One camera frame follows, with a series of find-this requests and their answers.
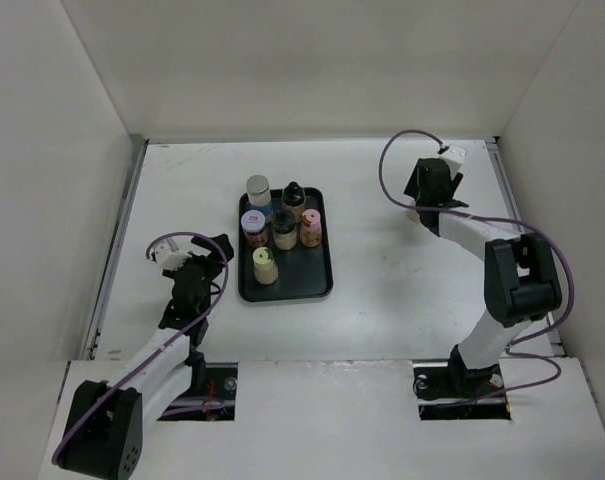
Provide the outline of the white lid red label jar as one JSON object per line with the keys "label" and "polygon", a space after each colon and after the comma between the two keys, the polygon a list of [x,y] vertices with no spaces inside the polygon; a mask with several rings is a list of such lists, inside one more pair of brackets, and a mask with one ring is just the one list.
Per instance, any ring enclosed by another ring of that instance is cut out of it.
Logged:
{"label": "white lid red label jar", "polygon": [[240,219],[241,229],[247,245],[261,248],[268,243],[268,230],[265,215],[259,210],[248,210]]}

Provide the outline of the clear lid pepper grinder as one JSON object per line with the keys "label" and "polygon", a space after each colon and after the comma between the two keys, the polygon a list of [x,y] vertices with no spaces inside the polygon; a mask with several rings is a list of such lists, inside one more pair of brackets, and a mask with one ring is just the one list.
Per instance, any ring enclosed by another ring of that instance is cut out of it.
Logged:
{"label": "clear lid pepper grinder", "polygon": [[420,223],[421,222],[421,216],[420,213],[417,210],[414,209],[407,209],[406,210],[406,216],[414,223]]}

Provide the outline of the small black cap spice bottle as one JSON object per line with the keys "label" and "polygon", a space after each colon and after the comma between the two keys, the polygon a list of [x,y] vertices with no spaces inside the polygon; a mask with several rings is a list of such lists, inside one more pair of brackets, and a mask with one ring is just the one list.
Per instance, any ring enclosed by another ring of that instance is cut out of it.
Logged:
{"label": "small black cap spice bottle", "polygon": [[304,188],[296,181],[291,181],[282,191],[282,205],[290,211],[297,223],[302,221],[302,214],[306,210],[306,193]]}

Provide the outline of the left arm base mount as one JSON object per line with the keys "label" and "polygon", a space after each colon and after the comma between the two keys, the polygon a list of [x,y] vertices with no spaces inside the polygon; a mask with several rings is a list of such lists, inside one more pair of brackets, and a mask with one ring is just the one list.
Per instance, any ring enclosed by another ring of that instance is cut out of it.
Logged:
{"label": "left arm base mount", "polygon": [[191,386],[172,401],[159,420],[233,421],[239,364],[208,362],[202,352],[193,352],[187,364],[192,367]]}

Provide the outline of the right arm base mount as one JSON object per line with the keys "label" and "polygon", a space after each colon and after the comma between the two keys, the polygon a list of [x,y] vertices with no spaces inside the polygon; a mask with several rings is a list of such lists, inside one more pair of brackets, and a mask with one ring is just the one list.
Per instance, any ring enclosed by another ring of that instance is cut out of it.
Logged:
{"label": "right arm base mount", "polygon": [[445,363],[417,363],[413,392],[423,421],[510,420],[498,363],[468,369],[454,348]]}

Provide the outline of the yellow lid white bottle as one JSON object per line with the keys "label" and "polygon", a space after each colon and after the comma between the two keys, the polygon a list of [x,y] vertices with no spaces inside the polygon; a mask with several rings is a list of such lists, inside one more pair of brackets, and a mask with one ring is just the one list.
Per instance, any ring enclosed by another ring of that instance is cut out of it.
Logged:
{"label": "yellow lid white bottle", "polygon": [[271,285],[278,279],[278,267],[273,252],[268,247],[254,250],[253,271],[256,281],[261,285]]}

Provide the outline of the blue label silver lid jar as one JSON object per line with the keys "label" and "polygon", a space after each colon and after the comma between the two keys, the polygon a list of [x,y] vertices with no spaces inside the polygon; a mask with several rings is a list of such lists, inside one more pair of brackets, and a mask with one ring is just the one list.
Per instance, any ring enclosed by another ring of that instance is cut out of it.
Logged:
{"label": "blue label silver lid jar", "polygon": [[273,203],[268,179],[263,175],[252,175],[246,181],[246,192],[250,209],[260,211],[269,224],[273,218]]}

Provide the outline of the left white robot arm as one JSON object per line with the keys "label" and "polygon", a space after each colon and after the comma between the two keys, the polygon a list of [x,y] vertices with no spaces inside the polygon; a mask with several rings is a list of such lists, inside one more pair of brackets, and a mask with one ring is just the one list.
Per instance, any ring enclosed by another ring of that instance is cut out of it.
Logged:
{"label": "left white robot arm", "polygon": [[173,233],[147,247],[146,258],[173,283],[171,298],[147,344],[124,367],[75,390],[51,459],[58,468],[96,479],[128,479],[156,421],[233,409],[233,392],[208,378],[198,349],[207,317],[226,290],[233,247],[225,234],[189,236],[199,253],[181,250]]}

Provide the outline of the black lid grinder bottle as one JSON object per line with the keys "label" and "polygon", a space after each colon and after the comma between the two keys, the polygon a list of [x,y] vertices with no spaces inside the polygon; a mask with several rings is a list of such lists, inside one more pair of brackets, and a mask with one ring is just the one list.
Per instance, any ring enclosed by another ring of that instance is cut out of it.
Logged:
{"label": "black lid grinder bottle", "polygon": [[295,215],[286,209],[277,210],[272,219],[273,238],[279,250],[288,251],[297,243],[297,223]]}

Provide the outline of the pink lid spice bottle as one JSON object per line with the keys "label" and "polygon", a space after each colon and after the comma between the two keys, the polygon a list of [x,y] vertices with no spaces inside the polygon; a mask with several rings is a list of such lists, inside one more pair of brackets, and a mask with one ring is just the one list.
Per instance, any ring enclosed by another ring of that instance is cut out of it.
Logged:
{"label": "pink lid spice bottle", "polygon": [[316,209],[306,209],[301,215],[300,241],[307,248],[322,242],[321,214]]}

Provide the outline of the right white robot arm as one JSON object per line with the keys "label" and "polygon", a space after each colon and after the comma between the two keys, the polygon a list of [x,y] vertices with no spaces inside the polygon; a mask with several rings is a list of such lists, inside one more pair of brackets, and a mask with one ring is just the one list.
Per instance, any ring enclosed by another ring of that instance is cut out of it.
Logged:
{"label": "right white robot arm", "polygon": [[420,159],[404,194],[414,200],[426,229],[483,262],[485,311],[453,347],[445,369],[451,395],[469,398],[497,374],[507,346],[561,305],[562,291],[551,246],[540,234],[505,230],[454,213],[463,205],[454,198],[462,178],[442,158]]}

